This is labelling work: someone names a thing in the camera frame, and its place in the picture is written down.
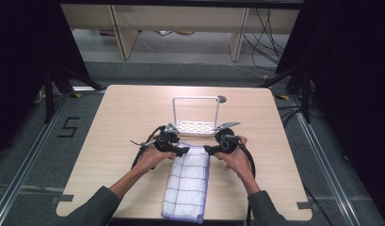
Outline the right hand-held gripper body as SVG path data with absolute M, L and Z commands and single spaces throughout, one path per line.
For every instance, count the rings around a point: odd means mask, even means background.
M 218 143 L 219 149 L 222 150 L 222 152 L 232 153 L 235 150 L 237 144 L 239 143 L 239 138 L 234 134 L 232 127 L 238 124 L 239 121 L 224 122 L 215 128 L 217 131 L 215 134 L 215 139 Z

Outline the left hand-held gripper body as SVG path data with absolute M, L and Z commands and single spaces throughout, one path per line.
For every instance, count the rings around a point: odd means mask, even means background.
M 160 152 L 174 152 L 179 153 L 177 147 L 179 142 L 179 130 L 176 126 L 169 122 L 167 125 L 160 127 L 160 134 L 155 138 L 154 146 Z

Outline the white rack with handle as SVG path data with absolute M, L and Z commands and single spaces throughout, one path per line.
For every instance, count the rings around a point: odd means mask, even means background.
M 175 96 L 173 121 L 184 137 L 212 137 L 217 126 L 218 96 Z

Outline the white cloth with purple lines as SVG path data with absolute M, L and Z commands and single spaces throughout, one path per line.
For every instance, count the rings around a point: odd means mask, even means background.
M 205 211 L 210 155 L 202 146 L 180 143 L 188 152 L 170 168 L 162 217 L 202 224 Z

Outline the person's left hand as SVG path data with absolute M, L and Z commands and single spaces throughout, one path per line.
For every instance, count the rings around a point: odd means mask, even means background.
M 140 156 L 134 170 L 143 175 L 154 169 L 157 164 L 165 159 L 173 159 L 176 156 L 173 152 L 160 152 L 154 146 L 146 148 Z

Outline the person's right hand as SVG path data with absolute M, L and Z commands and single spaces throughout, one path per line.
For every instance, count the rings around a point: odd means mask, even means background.
M 226 169 L 233 170 L 241 179 L 246 189 L 255 189 L 257 186 L 249 159 L 240 147 L 237 147 L 232 153 L 216 153 L 215 157 L 226 163 Z

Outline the black metal stand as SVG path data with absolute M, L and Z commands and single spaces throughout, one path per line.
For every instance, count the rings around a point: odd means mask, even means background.
M 87 69 L 84 69 L 83 73 L 78 73 L 75 70 L 58 63 L 48 63 L 44 73 L 46 102 L 45 122 L 52 119 L 55 113 L 53 85 L 56 85 L 60 93 L 73 94 L 74 88 L 69 81 L 70 78 L 74 78 L 75 80 L 78 80 L 96 90 L 105 89 L 104 86 L 95 83 L 90 79 Z
M 306 122 L 310 123 L 309 99 L 311 78 L 306 70 L 303 70 L 299 66 L 293 66 L 283 73 L 279 73 L 274 78 L 264 82 L 260 85 L 260 88 L 269 88 L 286 77 L 290 77 L 290 80 L 285 88 L 289 94 L 297 94 L 299 90 L 302 91 L 302 114 Z

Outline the black tape floor mark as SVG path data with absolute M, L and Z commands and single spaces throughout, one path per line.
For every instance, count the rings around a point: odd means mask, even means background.
M 72 125 L 72 123 L 74 121 L 79 121 L 79 120 L 80 120 L 79 117 L 68 117 L 62 126 L 62 129 L 65 131 L 65 134 L 59 134 L 58 137 L 60 138 L 73 137 L 78 127 Z

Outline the beige wooden desk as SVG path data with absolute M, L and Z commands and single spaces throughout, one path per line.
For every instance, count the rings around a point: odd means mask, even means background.
M 296 9 L 278 8 L 63 4 L 61 9 L 73 29 L 112 30 L 123 59 L 130 57 L 139 30 L 164 30 L 225 33 L 237 61 L 245 33 L 289 35 L 298 15 Z

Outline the black curtain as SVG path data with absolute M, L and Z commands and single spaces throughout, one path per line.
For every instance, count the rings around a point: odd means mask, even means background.
M 0 151 L 47 71 L 88 79 L 59 0 L 0 0 Z
M 385 220 L 385 0 L 303 0 L 279 71 L 305 51 L 326 119 Z

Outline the aluminium floor rail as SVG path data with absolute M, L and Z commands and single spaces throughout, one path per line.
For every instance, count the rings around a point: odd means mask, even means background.
M 345 224 L 347 226 L 361 226 L 361 222 L 358 219 L 353 205 L 336 176 L 311 124 L 307 122 L 302 113 L 298 113 L 297 118 L 305 137 L 308 139 L 308 142 L 313 150 L 313 155 L 318 162 L 319 168 L 327 181 L 329 190 L 345 220 Z
M 33 145 L 29 149 L 27 155 L 24 158 L 24 161 L 22 162 L 22 165 L 18 168 L 16 174 L 14 175 L 11 182 L 8 184 L 7 188 L 5 189 L 5 192 L 3 196 L 0 199 L 0 226 L 5 221 L 9 210 L 11 209 L 12 205 L 14 204 L 22 185 L 24 184 L 25 179 L 27 178 L 28 174 L 32 170 L 35 162 L 37 161 L 41 151 L 42 147 L 45 144 L 47 138 L 49 137 L 55 123 L 57 120 L 57 117 L 62 110 L 63 106 L 66 104 L 68 99 L 70 98 L 69 94 L 60 94 L 57 102 L 54 107 L 54 113 L 51 116 L 51 118 L 43 124 L 43 126 L 40 129 L 40 132 L 35 139 Z

